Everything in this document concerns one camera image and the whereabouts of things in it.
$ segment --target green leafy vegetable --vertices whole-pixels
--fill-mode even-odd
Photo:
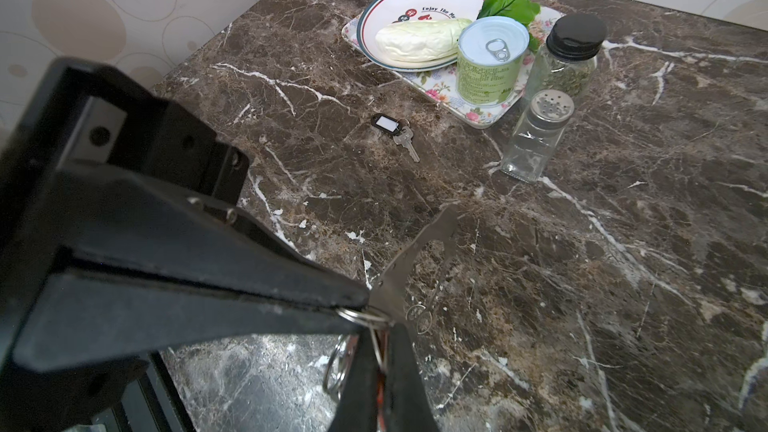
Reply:
[[[531,0],[485,0],[478,19],[498,15],[514,19],[527,27],[541,10],[541,6]],[[530,37],[528,48],[533,52],[538,49],[538,40],[533,36]]]

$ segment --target metal key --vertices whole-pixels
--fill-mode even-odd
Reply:
[[[418,162],[421,160],[418,158],[418,154],[416,153],[416,149],[413,148],[413,144],[411,143],[411,139],[413,139],[413,130],[411,130],[410,127],[405,126],[402,128],[402,133],[399,136],[395,136],[395,144],[398,146],[403,146],[406,149],[408,149],[408,152],[411,154],[411,158],[414,162]]]

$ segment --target spice jar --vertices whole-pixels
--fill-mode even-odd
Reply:
[[[554,155],[574,113],[574,102],[559,90],[542,90],[520,115],[502,158],[502,171],[536,182]]]
[[[561,17],[536,54],[525,85],[524,103],[530,103],[527,98],[540,90],[554,89],[570,95],[578,106],[598,68],[595,56],[607,34],[608,28],[596,15]]]

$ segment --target key tag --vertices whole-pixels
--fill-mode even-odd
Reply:
[[[397,120],[381,113],[371,117],[371,125],[390,136],[399,136],[402,133],[402,126]]]
[[[501,39],[490,40],[485,44],[485,49],[496,57],[499,62],[506,62],[509,59],[509,49],[507,43]]]

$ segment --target dark brown marble surface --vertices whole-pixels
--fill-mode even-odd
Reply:
[[[416,352],[448,430],[768,430],[768,33],[630,0],[535,185],[485,130],[369,64],[340,30],[370,0],[262,0],[157,86],[254,158],[240,205],[362,282],[445,204],[459,254]],[[407,118],[421,156],[369,126]],[[324,430],[334,338],[253,336],[164,356],[200,432]]]

